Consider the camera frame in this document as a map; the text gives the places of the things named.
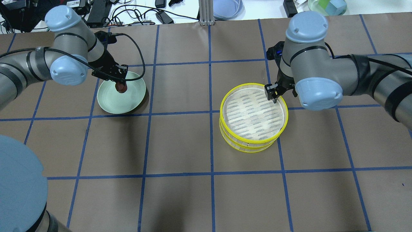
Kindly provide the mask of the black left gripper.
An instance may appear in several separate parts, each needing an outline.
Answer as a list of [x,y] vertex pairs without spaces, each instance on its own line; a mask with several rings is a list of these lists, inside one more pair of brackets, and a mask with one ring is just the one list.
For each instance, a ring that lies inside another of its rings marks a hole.
[[122,88],[127,88],[127,72],[128,65],[114,63],[93,69],[91,75],[105,81],[113,81],[115,82],[115,89],[120,89],[120,82]]

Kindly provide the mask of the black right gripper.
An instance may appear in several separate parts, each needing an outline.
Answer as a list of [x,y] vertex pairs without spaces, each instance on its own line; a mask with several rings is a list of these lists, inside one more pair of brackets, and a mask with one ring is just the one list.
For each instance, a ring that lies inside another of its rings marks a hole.
[[295,90],[295,81],[287,75],[281,75],[275,83],[265,85],[266,99],[272,100],[274,104],[276,104],[278,98],[283,96],[287,91],[292,91],[293,97],[298,97]]

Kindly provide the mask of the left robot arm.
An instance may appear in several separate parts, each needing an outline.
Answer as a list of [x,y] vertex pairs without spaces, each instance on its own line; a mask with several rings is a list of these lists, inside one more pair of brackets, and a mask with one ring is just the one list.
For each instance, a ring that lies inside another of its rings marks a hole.
[[[53,80],[82,84],[92,75],[127,90],[127,65],[115,62],[107,48],[75,11],[65,5],[47,12],[45,23],[54,33],[52,47],[20,49],[1,55],[1,109],[34,83]],[[69,232],[47,210],[48,181],[43,165],[22,142],[1,135],[1,231]]]

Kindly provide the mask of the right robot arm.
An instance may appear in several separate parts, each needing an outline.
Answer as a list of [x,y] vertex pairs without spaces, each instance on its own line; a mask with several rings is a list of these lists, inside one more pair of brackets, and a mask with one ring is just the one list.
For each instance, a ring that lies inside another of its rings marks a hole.
[[337,106],[344,96],[368,94],[393,120],[411,129],[411,55],[332,57],[324,41],[328,28],[318,12],[291,18],[285,40],[266,52],[278,66],[277,81],[264,86],[266,98],[276,103],[291,90],[303,108],[320,111]]

